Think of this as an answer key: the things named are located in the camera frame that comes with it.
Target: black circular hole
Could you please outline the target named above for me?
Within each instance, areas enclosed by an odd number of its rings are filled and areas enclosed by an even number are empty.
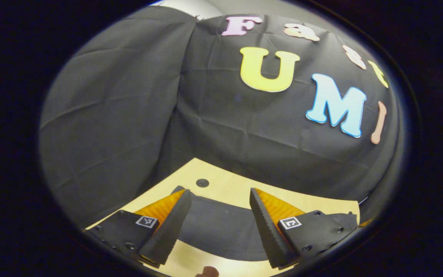
[[[312,245],[306,245],[302,248],[302,251],[307,252],[310,251],[312,249]]]
[[[198,181],[196,181],[196,184],[198,187],[205,188],[205,187],[209,186],[210,183],[206,179],[199,179]]]

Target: screw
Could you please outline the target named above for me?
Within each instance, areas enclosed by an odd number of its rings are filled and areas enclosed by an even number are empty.
[[[134,250],[135,249],[135,246],[134,246],[134,244],[132,244],[132,243],[130,243],[130,242],[126,242],[126,248],[128,248],[128,249],[131,249],[131,250]]]
[[[307,252],[310,251],[312,249],[312,245],[306,245],[302,248],[302,251]]]

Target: yellow letter u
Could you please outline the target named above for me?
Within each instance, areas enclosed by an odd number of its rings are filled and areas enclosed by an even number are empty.
[[[279,92],[291,85],[295,62],[300,61],[296,54],[278,51],[276,56],[280,58],[280,74],[276,79],[268,79],[261,75],[262,58],[269,54],[269,51],[259,47],[244,47],[240,49],[244,56],[240,67],[240,76],[245,84],[251,88]]]

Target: black cloth backdrop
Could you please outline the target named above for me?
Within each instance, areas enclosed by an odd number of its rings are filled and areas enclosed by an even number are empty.
[[[39,148],[49,188],[80,228],[194,157],[311,195],[361,201],[374,189],[396,144],[399,88],[389,81],[386,89],[371,66],[357,67],[342,45],[364,61],[376,61],[389,80],[385,65],[339,33],[306,24],[320,37],[312,42],[283,33],[285,23],[302,22],[252,16],[263,23],[246,35],[222,37],[227,16],[197,22],[175,9],[147,7],[100,33],[68,61],[44,104]],[[269,78],[278,75],[276,51],[299,55],[290,88],[267,93],[244,84],[239,50],[246,46],[269,50],[261,70]],[[332,77],[341,96],[350,87],[367,95],[360,138],[329,121],[305,118],[315,97],[313,73]],[[374,145],[378,101],[387,116],[381,142]],[[207,208],[218,205],[205,202]],[[192,245],[195,236],[181,232]]]
[[[181,186],[172,193],[184,189]],[[179,240],[227,259],[268,259],[251,209],[193,195]]]

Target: brown object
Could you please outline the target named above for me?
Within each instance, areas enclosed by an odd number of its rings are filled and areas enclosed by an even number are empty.
[[[384,103],[378,102],[378,120],[374,133],[371,135],[370,140],[373,144],[378,144],[380,142],[380,134],[382,133],[382,129],[384,127],[384,118],[387,114],[387,109],[385,108]]]
[[[196,274],[196,277],[218,277],[220,274],[214,267],[204,267],[202,274]]]

